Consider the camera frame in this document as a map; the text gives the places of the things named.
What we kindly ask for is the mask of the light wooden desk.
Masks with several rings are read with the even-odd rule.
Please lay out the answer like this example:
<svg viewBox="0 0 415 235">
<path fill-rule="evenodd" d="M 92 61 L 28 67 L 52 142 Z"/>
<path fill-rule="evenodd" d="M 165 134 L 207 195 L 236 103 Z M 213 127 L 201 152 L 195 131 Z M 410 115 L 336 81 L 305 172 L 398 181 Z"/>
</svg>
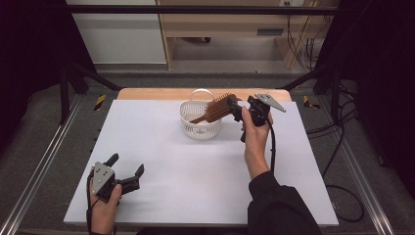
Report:
<svg viewBox="0 0 415 235">
<path fill-rule="evenodd" d="M 156 0 L 159 6 L 337 7 L 340 0 Z M 297 62 L 301 42 L 323 39 L 330 19 L 323 16 L 161 14 L 166 41 L 184 37 L 273 38 L 286 68 Z"/>
</svg>

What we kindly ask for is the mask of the white table board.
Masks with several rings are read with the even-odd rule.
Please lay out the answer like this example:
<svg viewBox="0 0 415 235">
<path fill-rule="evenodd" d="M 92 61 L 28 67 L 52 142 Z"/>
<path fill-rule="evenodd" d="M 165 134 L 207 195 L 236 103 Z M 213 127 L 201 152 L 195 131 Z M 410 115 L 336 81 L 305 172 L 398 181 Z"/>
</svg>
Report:
<svg viewBox="0 0 415 235">
<path fill-rule="evenodd" d="M 119 179 L 140 165 L 145 172 L 137 191 L 124 195 L 116 221 L 132 226 L 244 226 L 252 199 L 244 161 L 241 125 L 226 117 L 217 136 L 198 141 L 182 130 L 179 102 L 115 100 L 89 162 L 113 154 Z M 316 222 L 336 226 L 338 219 L 294 102 L 273 110 L 275 176 L 295 187 Z"/>
</svg>

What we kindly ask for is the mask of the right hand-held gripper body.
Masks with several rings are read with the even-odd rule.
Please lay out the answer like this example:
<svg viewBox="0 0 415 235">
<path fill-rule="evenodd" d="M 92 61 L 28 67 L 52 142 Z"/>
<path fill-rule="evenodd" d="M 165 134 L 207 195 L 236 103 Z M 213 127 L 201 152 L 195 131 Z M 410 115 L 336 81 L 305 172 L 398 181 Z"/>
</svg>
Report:
<svg viewBox="0 0 415 235">
<path fill-rule="evenodd" d="M 256 127 L 263 126 L 269 122 L 270 108 L 274 108 L 281 112 L 286 110 L 269 94 L 254 94 L 248 97 L 250 104 L 249 112 L 252 117 L 253 124 Z"/>
</svg>

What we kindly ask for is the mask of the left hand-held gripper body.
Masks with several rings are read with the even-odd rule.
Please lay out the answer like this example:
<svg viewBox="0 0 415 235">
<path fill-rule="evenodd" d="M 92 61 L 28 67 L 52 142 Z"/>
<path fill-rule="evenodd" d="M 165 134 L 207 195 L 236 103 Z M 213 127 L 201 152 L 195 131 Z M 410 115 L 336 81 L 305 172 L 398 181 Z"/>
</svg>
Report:
<svg viewBox="0 0 415 235">
<path fill-rule="evenodd" d="M 113 169 L 96 162 L 93 170 L 92 193 L 106 203 L 117 184 L 121 186 L 121 194 L 124 195 L 140 188 L 139 179 L 136 179 L 134 175 L 121 180 L 116 179 Z"/>
</svg>

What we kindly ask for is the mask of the person's right hand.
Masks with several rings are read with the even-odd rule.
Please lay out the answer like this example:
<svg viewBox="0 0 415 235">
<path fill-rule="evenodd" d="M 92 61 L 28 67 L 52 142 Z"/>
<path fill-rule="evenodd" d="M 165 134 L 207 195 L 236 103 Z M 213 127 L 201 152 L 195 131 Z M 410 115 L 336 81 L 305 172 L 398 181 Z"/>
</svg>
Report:
<svg viewBox="0 0 415 235">
<path fill-rule="evenodd" d="M 244 158 L 250 178 L 254 179 L 269 170 L 265 160 L 265 146 L 270 127 L 273 124 L 273 117 L 268 115 L 265 125 L 255 126 L 251 113 L 246 107 L 243 107 L 242 118 L 242 130 L 246 133 Z"/>
</svg>

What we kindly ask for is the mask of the light wooden table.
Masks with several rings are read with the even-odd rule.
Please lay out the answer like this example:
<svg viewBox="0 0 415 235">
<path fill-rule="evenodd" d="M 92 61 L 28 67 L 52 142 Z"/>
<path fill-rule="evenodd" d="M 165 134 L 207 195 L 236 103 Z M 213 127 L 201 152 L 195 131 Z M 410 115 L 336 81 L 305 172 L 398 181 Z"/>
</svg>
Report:
<svg viewBox="0 0 415 235">
<path fill-rule="evenodd" d="M 118 100 L 187 100 L 194 88 L 123 88 L 117 95 Z M 226 92 L 235 94 L 242 100 L 247 100 L 250 95 L 269 94 L 278 102 L 291 102 L 292 97 L 284 89 L 263 88 L 210 88 L 214 97 Z"/>
</svg>

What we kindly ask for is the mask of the black frame strut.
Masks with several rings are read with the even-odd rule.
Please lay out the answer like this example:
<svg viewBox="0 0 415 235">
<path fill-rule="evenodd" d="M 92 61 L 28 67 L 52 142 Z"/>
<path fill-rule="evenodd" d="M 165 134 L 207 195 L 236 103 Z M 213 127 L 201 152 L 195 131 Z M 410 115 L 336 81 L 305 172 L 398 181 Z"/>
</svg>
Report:
<svg viewBox="0 0 415 235">
<path fill-rule="evenodd" d="M 341 80 L 338 71 L 333 66 L 322 65 L 289 84 L 282 86 L 282 89 L 290 91 L 310 79 L 316 80 L 313 87 L 316 95 L 324 95 L 328 90 L 331 90 L 330 115 L 335 124 L 340 124 L 339 101 Z"/>
<path fill-rule="evenodd" d="M 60 71 L 60 94 L 61 94 L 61 120 L 63 124 L 69 118 L 69 85 L 73 88 L 76 94 L 86 94 L 89 86 L 84 80 L 85 77 L 92 78 L 96 82 L 113 90 L 120 91 L 121 86 L 118 86 L 109 80 L 101 77 L 95 71 L 83 67 L 77 62 L 66 63 Z"/>
</svg>

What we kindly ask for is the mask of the brown wooden hairbrush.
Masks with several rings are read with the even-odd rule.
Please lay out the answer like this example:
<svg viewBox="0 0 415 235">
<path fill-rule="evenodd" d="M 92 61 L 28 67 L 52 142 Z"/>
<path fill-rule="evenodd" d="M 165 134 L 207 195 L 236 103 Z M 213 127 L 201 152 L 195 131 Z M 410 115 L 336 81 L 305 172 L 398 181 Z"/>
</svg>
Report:
<svg viewBox="0 0 415 235">
<path fill-rule="evenodd" d="M 227 98 L 230 95 L 235 95 L 235 94 L 226 93 L 224 95 L 221 95 L 218 98 L 213 99 L 211 102 L 207 104 L 207 107 L 205 108 L 205 113 L 201 117 L 191 120 L 191 123 L 197 124 L 204 120 L 207 121 L 208 123 L 212 123 L 212 122 L 215 122 L 221 118 L 224 118 L 230 115 L 231 108 L 229 107 L 227 103 Z"/>
</svg>

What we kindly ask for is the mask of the white perforated plastic basket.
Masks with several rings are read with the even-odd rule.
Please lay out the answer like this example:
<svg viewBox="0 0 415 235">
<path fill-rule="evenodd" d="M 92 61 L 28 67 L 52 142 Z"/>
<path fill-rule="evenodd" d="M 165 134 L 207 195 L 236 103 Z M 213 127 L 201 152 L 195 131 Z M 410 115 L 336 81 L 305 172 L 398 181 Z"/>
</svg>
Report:
<svg viewBox="0 0 415 235">
<path fill-rule="evenodd" d="M 206 100 L 197 100 L 197 93 L 205 93 L 209 95 Z M 221 120 L 215 122 L 207 122 L 203 120 L 199 123 L 191 123 L 191 120 L 200 118 L 205 114 L 208 102 L 214 99 L 214 95 L 207 89 L 199 88 L 194 90 L 189 99 L 179 106 L 179 115 L 183 132 L 190 138 L 205 141 L 214 138 L 221 129 Z"/>
</svg>

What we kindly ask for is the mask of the black horizontal frame bar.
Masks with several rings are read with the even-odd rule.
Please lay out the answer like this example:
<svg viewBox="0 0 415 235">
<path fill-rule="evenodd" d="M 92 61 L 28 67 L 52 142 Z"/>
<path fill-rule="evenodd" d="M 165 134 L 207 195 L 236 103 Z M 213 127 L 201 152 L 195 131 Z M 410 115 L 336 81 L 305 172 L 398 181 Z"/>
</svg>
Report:
<svg viewBox="0 0 415 235">
<path fill-rule="evenodd" d="M 251 7 L 251 6 L 133 6 L 133 5 L 67 5 L 73 14 L 211 14 L 211 15 L 311 15 L 334 16 L 337 8 Z"/>
</svg>

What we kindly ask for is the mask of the white cabinet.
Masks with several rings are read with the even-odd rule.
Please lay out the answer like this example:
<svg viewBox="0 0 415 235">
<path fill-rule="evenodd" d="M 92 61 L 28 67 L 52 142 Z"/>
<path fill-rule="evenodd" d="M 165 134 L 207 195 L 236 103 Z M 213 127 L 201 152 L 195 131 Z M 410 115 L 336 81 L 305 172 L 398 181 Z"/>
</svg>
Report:
<svg viewBox="0 0 415 235">
<path fill-rule="evenodd" d="M 165 64 L 157 14 L 74 14 L 94 64 Z"/>
</svg>

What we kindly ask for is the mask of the aluminium floor rail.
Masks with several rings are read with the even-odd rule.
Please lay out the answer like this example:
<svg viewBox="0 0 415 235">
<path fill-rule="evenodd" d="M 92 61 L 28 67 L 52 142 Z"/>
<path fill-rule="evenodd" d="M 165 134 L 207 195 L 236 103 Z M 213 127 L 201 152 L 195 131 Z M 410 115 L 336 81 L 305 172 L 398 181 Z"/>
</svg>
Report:
<svg viewBox="0 0 415 235">
<path fill-rule="evenodd" d="M 38 191 L 51 163 L 55 159 L 65 137 L 69 131 L 69 128 L 76 117 L 79 106 L 84 100 L 83 95 L 75 95 L 70 106 L 67 119 L 59 125 L 52 140 L 50 141 L 46 151 L 44 152 L 39 164 L 37 165 L 34 173 L 28 180 L 23 192 L 19 196 L 19 199 L 15 203 L 13 209 L 0 226 L 0 235 L 15 235 L 18 228 L 36 194 Z"/>
<path fill-rule="evenodd" d="M 330 100 L 325 96 L 318 96 L 317 101 L 321 106 L 324 118 L 328 121 L 329 131 L 324 132 L 323 136 L 333 136 L 333 140 L 336 142 L 330 156 L 333 159 L 337 153 L 340 153 L 344 157 L 350 177 L 358 191 L 359 201 L 363 205 L 363 211 L 371 218 L 376 228 L 375 235 L 394 235 L 389 219 L 343 134 L 344 124 L 357 114 L 357 110 L 349 107 L 349 102 L 345 102 L 343 104 L 345 110 L 340 109 L 340 124 L 335 124 L 330 115 Z"/>
</svg>

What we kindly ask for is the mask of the person's left hand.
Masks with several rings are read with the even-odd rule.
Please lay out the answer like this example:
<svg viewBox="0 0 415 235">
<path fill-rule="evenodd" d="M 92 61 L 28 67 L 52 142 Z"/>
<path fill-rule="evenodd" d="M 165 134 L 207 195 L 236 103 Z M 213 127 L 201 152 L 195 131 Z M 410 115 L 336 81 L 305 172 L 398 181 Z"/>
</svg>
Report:
<svg viewBox="0 0 415 235">
<path fill-rule="evenodd" d="M 112 235 L 115 227 L 115 215 L 117 204 L 121 198 L 122 188 L 117 185 L 110 199 L 105 203 L 98 197 L 90 194 L 92 205 L 91 232 L 99 235 Z"/>
</svg>

